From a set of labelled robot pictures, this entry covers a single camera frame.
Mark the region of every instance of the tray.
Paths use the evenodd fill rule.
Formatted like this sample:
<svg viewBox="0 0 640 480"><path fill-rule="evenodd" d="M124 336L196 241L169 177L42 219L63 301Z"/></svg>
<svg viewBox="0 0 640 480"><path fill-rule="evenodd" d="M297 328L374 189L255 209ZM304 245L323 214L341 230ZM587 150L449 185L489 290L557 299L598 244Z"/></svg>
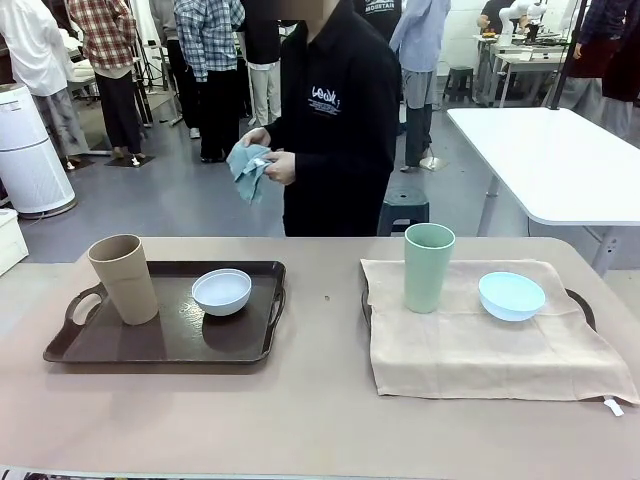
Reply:
<svg viewBox="0 0 640 480"><path fill-rule="evenodd" d="M271 351L284 309L286 269L279 262L147 262L159 314L148 323L122 322L102 283L74 298L62 329L44 351L48 362L67 364L254 364ZM253 283L247 305L234 315L212 317L191 297L195 280L212 270L237 268ZM83 325L74 322L80 302L101 302Z"/></svg>
<svg viewBox="0 0 640 480"><path fill-rule="evenodd" d="M571 299L573 299L573 301L580 306L584 313L584 318L587 321L587 324L593 329L594 332L597 332L596 317L593 314L591 305L589 305L589 303L584 298L582 298L573 290L565 288L565 292L567 292L567 295L569 295L569 297L571 297ZM369 282L365 280L365 287L364 291L362 292L362 315L369 329L371 329L371 313L371 305L369 305Z"/></svg>

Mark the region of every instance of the brown cup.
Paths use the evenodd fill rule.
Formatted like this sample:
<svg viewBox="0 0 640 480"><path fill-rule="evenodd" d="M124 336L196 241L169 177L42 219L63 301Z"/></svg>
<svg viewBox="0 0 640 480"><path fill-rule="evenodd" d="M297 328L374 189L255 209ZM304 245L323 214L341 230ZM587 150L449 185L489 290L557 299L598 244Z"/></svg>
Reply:
<svg viewBox="0 0 640 480"><path fill-rule="evenodd" d="M158 299L139 237L105 238L87 255L124 323L141 325L157 315Z"/></svg>

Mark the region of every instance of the neck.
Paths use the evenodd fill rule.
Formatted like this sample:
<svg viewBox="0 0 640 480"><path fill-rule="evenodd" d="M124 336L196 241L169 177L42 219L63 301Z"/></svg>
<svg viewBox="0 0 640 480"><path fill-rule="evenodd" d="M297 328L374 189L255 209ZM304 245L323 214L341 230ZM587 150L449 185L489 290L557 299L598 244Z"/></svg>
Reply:
<svg viewBox="0 0 640 480"><path fill-rule="evenodd" d="M324 0L324 8L322 11L322 17L314 18L313 20L307 20L307 43L311 43L314 38L322 31L325 24L329 20L329 17L335 10L340 0Z"/></svg>

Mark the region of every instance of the white air purifier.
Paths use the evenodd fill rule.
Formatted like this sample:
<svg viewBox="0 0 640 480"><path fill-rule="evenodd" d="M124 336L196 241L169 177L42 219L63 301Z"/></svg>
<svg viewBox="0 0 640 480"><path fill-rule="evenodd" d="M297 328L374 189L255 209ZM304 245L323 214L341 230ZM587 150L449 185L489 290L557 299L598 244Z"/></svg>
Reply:
<svg viewBox="0 0 640 480"><path fill-rule="evenodd" d="M0 85L0 179L22 217L50 217L76 205L38 109L21 84Z"/></svg>

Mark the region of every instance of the shirt logo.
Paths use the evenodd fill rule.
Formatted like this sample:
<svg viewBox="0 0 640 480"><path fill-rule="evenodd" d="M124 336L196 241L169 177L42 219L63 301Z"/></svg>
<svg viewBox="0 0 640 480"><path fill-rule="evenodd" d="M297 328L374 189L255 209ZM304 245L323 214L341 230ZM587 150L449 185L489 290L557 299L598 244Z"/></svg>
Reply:
<svg viewBox="0 0 640 480"><path fill-rule="evenodd" d="M335 90L322 89L311 87L311 98L309 99L309 106L318 113L324 113L328 115L336 116L342 110L340 110L340 100L338 99Z"/></svg>
<svg viewBox="0 0 640 480"><path fill-rule="evenodd" d="M365 0L364 13L389 12L395 9L393 1L389 0Z"/></svg>

